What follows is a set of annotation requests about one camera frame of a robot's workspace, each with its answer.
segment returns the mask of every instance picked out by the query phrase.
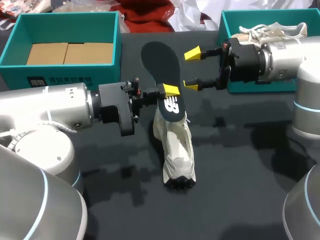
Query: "red fabric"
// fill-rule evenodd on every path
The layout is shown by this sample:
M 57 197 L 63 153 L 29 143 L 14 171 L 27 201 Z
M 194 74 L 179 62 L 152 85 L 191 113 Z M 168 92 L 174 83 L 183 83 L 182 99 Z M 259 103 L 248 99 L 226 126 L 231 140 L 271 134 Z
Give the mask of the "red fabric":
M 131 33 L 173 32 L 167 19 L 174 12 L 169 0 L 117 0 L 111 11 L 120 11 Z

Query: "shoe sole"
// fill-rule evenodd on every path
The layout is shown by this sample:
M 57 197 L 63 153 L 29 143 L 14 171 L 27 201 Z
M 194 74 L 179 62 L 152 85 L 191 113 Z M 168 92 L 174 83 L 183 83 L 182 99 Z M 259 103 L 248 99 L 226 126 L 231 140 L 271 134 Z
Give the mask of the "shoe sole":
M 185 190 L 191 189 L 196 182 L 190 178 L 186 178 L 185 176 L 179 176 L 175 179 L 169 177 L 167 171 L 163 168 L 163 183 L 169 189 L 176 189 L 176 190 Z

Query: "new balance logo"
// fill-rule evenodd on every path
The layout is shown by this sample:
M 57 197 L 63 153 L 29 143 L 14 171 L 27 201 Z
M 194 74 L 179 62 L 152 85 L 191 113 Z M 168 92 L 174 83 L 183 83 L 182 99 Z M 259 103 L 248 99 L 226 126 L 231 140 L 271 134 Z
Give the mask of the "new balance logo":
M 176 102 L 177 102 L 176 96 L 167 97 L 164 100 L 165 109 L 168 112 L 174 112 L 175 114 L 178 114 L 179 113 L 179 105 Z

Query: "teal box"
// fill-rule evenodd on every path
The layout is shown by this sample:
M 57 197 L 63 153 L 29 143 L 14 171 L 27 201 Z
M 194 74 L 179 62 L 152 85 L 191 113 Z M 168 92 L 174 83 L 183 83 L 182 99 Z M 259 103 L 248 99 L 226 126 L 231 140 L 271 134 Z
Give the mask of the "teal box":
M 270 25 L 278 22 L 284 26 L 307 24 L 307 36 L 320 36 L 320 13 L 318 9 L 271 9 L 271 10 L 226 10 L 222 11 L 218 33 L 218 45 L 239 33 L 239 26 L 246 29 L 259 24 Z M 229 82 L 230 93 L 294 92 L 295 79 L 277 81 L 270 84 L 254 82 Z
M 120 81 L 121 33 L 117 12 L 21 14 L 0 58 L 10 90 L 84 82 L 88 89 Z M 26 65 L 37 43 L 113 43 L 110 64 Z

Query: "cable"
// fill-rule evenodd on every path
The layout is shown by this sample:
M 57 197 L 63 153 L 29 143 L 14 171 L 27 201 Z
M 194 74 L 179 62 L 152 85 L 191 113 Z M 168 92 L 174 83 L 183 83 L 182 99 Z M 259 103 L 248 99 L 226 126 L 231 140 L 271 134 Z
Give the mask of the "cable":
M 61 124 L 60 122 L 57 121 L 42 121 L 40 123 L 38 123 L 38 126 L 52 126 L 52 127 L 56 127 L 60 130 L 62 130 L 63 132 L 67 132 L 67 133 L 71 133 L 71 134 L 76 134 L 77 131 L 73 130 L 63 124 Z M 8 145 L 8 149 L 10 149 L 11 151 L 13 151 L 13 149 L 15 148 L 15 146 L 18 144 L 18 142 L 30 131 L 34 131 L 37 130 L 36 128 L 34 129 L 30 129 L 27 131 L 23 131 L 20 132 L 19 134 L 16 134 L 15 137 L 12 139 L 12 141 L 9 143 Z M 7 136 L 14 136 L 12 135 L 12 133 L 16 132 L 16 129 L 11 129 L 10 131 L 6 131 L 6 132 L 2 132 L 0 133 L 1 137 L 7 137 Z

